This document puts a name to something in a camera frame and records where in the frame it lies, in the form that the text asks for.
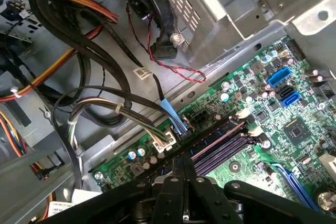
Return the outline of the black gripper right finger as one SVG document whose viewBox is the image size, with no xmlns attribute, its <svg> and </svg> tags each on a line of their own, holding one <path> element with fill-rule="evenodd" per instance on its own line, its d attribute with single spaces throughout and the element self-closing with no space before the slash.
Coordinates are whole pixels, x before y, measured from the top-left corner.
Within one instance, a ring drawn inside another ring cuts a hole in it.
<svg viewBox="0 0 336 224">
<path fill-rule="evenodd" d="M 332 217 L 238 180 L 220 192 L 197 175 L 190 158 L 185 159 L 185 177 L 210 223 L 335 223 Z"/>
</svg>

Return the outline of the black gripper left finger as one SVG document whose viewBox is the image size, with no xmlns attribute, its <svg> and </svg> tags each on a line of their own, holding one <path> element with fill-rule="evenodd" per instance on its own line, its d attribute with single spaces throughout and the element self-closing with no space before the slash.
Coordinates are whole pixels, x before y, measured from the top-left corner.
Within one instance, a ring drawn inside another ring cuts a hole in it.
<svg viewBox="0 0 336 224">
<path fill-rule="evenodd" d="M 182 223 L 186 162 L 173 159 L 162 183 L 136 179 L 55 214 L 44 223 Z"/>
</svg>

